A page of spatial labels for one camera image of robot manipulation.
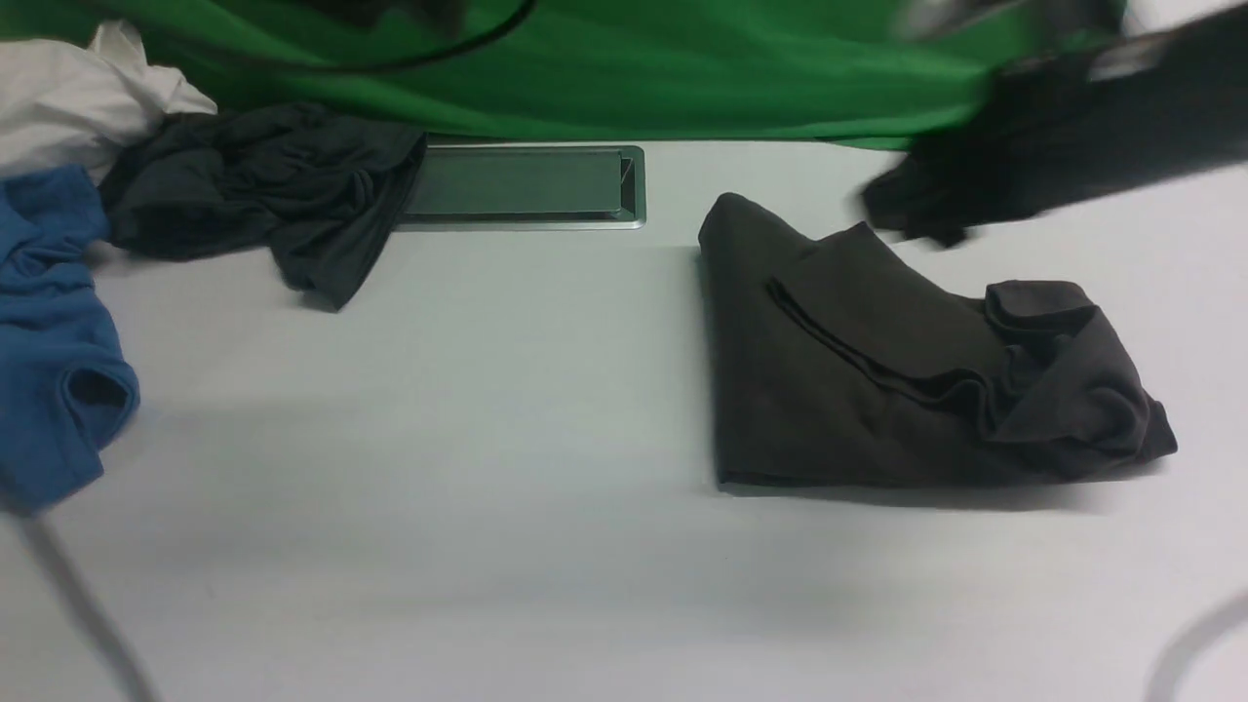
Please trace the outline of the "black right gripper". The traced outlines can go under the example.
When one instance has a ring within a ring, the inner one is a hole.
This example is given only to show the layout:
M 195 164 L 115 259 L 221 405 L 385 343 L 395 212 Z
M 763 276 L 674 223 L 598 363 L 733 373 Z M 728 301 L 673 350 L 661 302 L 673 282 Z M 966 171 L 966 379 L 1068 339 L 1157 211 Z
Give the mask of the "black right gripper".
M 1243 5 L 1146 34 L 1122 5 L 1033 5 L 1041 52 L 861 192 L 874 229 L 953 249 L 978 226 L 1229 166 L 1247 154 Z

